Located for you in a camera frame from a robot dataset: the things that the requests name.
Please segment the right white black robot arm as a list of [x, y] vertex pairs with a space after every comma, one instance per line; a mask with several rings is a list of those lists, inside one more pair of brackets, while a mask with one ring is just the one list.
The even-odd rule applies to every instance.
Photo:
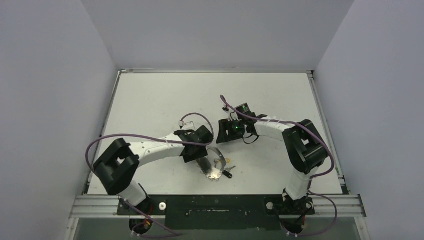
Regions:
[[242, 140], [245, 134], [268, 137], [285, 144], [293, 171], [282, 192], [283, 211], [287, 215], [313, 215], [315, 208], [309, 195], [311, 177], [329, 157], [315, 125], [305, 119], [290, 127], [265, 114], [257, 119], [221, 119], [216, 143]]

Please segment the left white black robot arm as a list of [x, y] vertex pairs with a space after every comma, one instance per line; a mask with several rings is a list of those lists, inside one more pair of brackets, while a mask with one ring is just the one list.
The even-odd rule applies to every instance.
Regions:
[[204, 125], [196, 130], [180, 129], [162, 138], [143, 137], [143, 142], [127, 142], [123, 134], [117, 135], [109, 147], [92, 165], [109, 196], [119, 196], [129, 203], [136, 215], [149, 210], [148, 194], [133, 178], [143, 165], [158, 160], [182, 157], [192, 162], [208, 155], [207, 146], [214, 139]]

